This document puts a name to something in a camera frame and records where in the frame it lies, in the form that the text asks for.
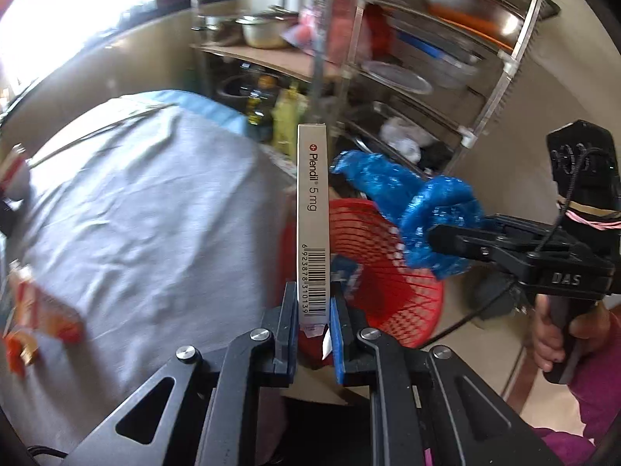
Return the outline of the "red plastic trash basket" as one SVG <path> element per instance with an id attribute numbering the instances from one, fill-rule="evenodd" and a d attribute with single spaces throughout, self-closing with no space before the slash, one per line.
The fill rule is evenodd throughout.
<path id="1" fill-rule="evenodd" d="M 360 278 L 347 299 L 365 313 L 367 323 L 405 347 L 419 347 L 439 323 L 444 286 L 430 270 L 413 270 L 404 261 L 397 227 L 374 202 L 336 199 L 330 204 L 331 251 L 354 262 Z"/>

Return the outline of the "red white medicine box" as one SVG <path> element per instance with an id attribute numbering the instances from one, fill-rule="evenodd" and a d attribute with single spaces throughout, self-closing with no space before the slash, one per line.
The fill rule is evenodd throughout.
<path id="1" fill-rule="evenodd" d="M 36 334 L 77 344 L 83 340 L 84 326 L 76 309 L 49 294 L 36 281 L 29 265 L 9 263 L 9 311 L 1 321 L 1 341 L 12 374 L 25 377 L 28 366 L 39 358 Z"/>

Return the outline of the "grey tablecloth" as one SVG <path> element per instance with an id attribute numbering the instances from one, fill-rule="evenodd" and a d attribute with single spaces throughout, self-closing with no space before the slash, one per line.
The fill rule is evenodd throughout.
<path id="1" fill-rule="evenodd" d="M 103 126 L 89 114 L 60 147 Z M 1 260 L 74 307 L 85 337 L 41 338 L 1 405 L 28 445 L 73 450 L 192 344 L 219 349 L 279 296 L 287 177 L 254 141 L 172 106 L 35 167 Z"/>

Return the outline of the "metal kitchen shelf rack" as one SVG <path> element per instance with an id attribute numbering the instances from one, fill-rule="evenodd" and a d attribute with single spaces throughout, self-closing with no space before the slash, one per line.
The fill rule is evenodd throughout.
<path id="1" fill-rule="evenodd" d="M 451 174 L 504 104 L 553 0 L 189 0 L 201 58 L 298 80 L 335 150 Z M 292 12 L 286 49 L 254 49 L 236 19 Z"/>

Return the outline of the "white Plendil medicine box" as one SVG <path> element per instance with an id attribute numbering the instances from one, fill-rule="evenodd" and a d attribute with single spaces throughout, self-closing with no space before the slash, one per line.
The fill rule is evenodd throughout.
<path id="1" fill-rule="evenodd" d="M 317 338 L 330 307 L 330 198 L 327 131 L 323 123 L 298 126 L 297 142 L 297 296 L 300 327 Z"/>

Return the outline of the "steel pot on shelf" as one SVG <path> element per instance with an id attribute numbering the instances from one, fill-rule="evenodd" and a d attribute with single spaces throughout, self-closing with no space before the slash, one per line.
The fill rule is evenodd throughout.
<path id="1" fill-rule="evenodd" d="M 292 12 L 243 15 L 236 19 L 245 43 L 254 49 L 286 49 L 288 42 L 283 35 L 297 22 L 298 14 Z"/>

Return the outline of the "stacked red white bowls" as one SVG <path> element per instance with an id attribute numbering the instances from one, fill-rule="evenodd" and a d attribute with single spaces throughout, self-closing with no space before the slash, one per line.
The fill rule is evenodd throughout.
<path id="1" fill-rule="evenodd" d="M 16 144 L 1 162 L 1 194 L 12 201 L 22 201 L 29 192 L 31 169 L 25 149 Z"/>

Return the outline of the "blue plastic bag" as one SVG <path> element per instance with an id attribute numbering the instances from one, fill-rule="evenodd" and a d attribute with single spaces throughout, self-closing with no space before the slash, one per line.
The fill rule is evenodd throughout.
<path id="1" fill-rule="evenodd" d="M 350 186 L 366 194 L 384 219 L 398 228 L 408 267 L 430 270 L 438 280 L 464 273 L 466 259 L 441 255 L 430 247 L 429 230 L 437 225 L 480 228 L 484 212 L 470 184 L 447 176 L 423 180 L 382 154 L 346 150 L 331 165 Z"/>

